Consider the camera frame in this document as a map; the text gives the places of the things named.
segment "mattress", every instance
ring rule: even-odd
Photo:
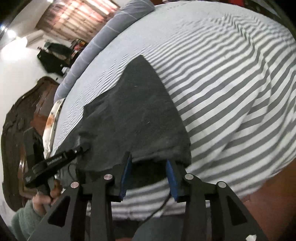
[[[191,141],[187,172],[224,181],[239,196],[258,190],[295,158],[296,42],[279,23],[217,2],[163,4],[120,33],[90,63],[64,101],[53,153],[84,105],[112,88],[143,55],[172,98]],[[167,179],[128,190],[113,217],[145,219],[169,193]],[[179,214],[169,200],[155,216]]]

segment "light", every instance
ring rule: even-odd
[[[12,38],[12,39],[14,39],[17,36],[16,32],[14,32],[11,29],[7,30],[7,35],[9,38]]]

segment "striped curtain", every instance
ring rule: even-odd
[[[45,11],[36,28],[64,40],[89,42],[118,8],[110,0],[58,0]]]

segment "blue gripper pad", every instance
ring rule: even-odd
[[[170,186],[170,193],[175,201],[178,198],[178,183],[174,175],[173,167],[169,160],[167,160],[165,165],[165,171],[168,178],[168,184]]]
[[[121,176],[121,182],[120,182],[120,193],[119,197],[121,200],[124,199],[126,196],[126,190],[127,190],[127,179],[131,174],[131,168],[132,168],[132,156],[130,155],[128,157],[126,166],[124,168],[123,174]]]

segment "red object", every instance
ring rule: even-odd
[[[244,0],[228,0],[229,3],[244,7]]]

